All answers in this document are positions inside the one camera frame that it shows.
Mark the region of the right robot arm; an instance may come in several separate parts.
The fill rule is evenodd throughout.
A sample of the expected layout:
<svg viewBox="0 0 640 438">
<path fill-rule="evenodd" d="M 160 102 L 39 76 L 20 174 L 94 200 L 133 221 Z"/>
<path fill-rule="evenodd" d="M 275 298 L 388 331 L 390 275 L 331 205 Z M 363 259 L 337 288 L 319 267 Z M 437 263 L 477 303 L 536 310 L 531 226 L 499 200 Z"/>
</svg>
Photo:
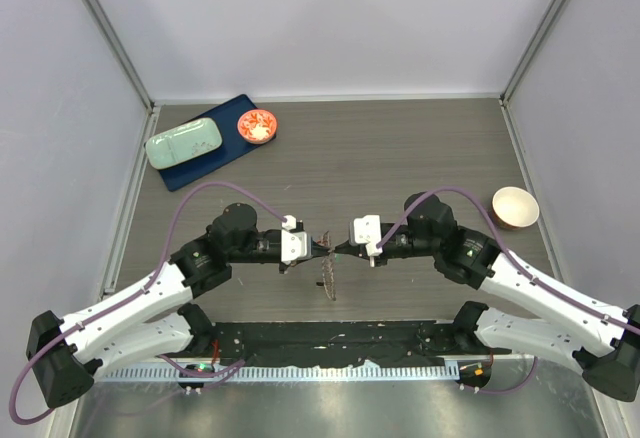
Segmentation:
<svg viewBox="0 0 640 438">
<path fill-rule="evenodd" d="M 416 193 L 394 224 L 377 215 L 352 221 L 336 253 L 369 261 L 430 257 L 446 279 L 501 297 L 534 314 L 522 319 L 482 303 L 465 304 L 451 338 L 465 353 L 481 346 L 531 354 L 580 375 L 593 389 L 623 402 L 639 390 L 639 308 L 623 309 L 585 295 L 514 254 L 497 230 L 484 234 L 457 223 L 435 192 Z"/>
</svg>

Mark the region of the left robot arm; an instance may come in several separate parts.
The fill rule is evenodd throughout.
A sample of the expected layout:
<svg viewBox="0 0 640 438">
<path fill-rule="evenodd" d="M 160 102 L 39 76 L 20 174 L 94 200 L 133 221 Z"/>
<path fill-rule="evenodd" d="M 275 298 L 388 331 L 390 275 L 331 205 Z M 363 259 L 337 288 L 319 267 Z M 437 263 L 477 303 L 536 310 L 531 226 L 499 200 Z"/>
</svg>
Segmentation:
<svg viewBox="0 0 640 438">
<path fill-rule="evenodd" d="M 257 213 L 235 203 L 158 269 L 117 294 L 63 317 L 36 316 L 26 357 L 48 408 L 71 403 L 99 378 L 151 356 L 186 351 L 205 355 L 213 327 L 194 299 L 229 281 L 235 263 L 273 263 L 281 272 L 329 253 L 288 215 L 261 232 Z"/>
</svg>

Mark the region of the metal disc keyring holder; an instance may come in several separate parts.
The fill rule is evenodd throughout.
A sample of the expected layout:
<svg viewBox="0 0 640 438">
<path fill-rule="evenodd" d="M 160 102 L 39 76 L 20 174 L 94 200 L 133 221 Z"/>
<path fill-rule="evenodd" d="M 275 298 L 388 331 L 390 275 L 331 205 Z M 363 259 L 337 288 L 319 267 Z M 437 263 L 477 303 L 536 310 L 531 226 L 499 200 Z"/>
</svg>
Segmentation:
<svg viewBox="0 0 640 438">
<path fill-rule="evenodd" d="M 321 285 L 324 288 L 325 294 L 330 301 L 336 300 L 336 285 L 335 285 L 335 253 L 332 245 L 331 236 L 329 231 L 325 231 L 320 239 L 324 239 L 328 245 L 331 246 L 332 253 L 329 257 L 322 259 L 321 271 L 322 281 Z"/>
</svg>

